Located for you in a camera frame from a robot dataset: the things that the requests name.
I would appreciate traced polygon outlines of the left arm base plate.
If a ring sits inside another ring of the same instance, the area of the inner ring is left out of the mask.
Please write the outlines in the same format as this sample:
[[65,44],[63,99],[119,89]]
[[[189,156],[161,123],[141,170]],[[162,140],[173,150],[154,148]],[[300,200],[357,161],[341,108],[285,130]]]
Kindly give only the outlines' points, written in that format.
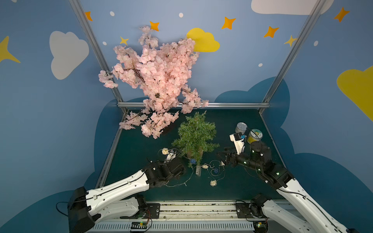
[[159,203],[143,204],[139,207],[139,210],[132,216],[121,216],[120,219],[138,219],[138,218],[151,218],[158,219],[160,213]]

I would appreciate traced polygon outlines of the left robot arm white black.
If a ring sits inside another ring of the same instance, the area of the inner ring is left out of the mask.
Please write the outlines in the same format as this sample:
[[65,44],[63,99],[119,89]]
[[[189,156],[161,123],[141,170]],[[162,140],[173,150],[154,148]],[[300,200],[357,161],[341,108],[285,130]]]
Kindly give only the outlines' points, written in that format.
[[166,162],[150,163],[137,173],[111,185],[74,190],[68,202],[69,232],[84,233],[90,230],[103,216],[100,211],[110,204],[154,187],[162,187],[173,178],[183,175],[184,171],[181,160],[174,158]]

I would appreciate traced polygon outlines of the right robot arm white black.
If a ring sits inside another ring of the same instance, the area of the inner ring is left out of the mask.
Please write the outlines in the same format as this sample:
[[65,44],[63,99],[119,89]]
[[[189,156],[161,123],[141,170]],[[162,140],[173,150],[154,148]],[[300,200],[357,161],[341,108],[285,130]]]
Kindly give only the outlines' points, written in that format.
[[233,148],[225,148],[217,155],[225,165],[241,165],[252,169],[266,184],[283,196],[301,217],[290,213],[262,194],[251,200],[251,214],[269,218],[292,233],[356,233],[325,211],[301,186],[296,178],[281,164],[272,161],[272,150],[256,141],[246,149],[244,142],[234,141]]

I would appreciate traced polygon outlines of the string lights with wicker balls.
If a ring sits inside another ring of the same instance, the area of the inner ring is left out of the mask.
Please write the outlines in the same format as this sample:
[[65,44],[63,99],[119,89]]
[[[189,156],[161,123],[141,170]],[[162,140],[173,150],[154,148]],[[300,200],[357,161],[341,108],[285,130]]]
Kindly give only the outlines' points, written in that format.
[[166,160],[166,157],[169,152],[173,152],[176,154],[176,158],[180,158],[183,162],[184,165],[186,165],[186,172],[185,175],[188,175],[188,177],[178,183],[167,183],[166,187],[167,188],[176,188],[180,186],[188,186],[188,183],[192,178],[198,178],[196,176],[195,171],[196,171],[196,166],[200,165],[202,168],[202,173],[207,172],[208,173],[208,178],[210,179],[209,185],[211,187],[215,187],[218,184],[218,181],[222,180],[225,178],[226,171],[225,171],[225,166],[221,166],[220,162],[218,160],[211,160],[209,163],[198,163],[196,159],[192,158],[189,155],[182,155],[182,152],[179,149],[176,148],[162,148],[159,149],[157,152],[158,158]]

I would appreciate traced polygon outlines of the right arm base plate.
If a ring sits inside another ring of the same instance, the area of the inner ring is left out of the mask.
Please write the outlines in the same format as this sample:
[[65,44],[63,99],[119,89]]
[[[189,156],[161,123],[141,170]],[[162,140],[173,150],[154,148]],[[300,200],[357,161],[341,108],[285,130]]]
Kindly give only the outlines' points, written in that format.
[[256,203],[235,203],[238,218],[267,218]]

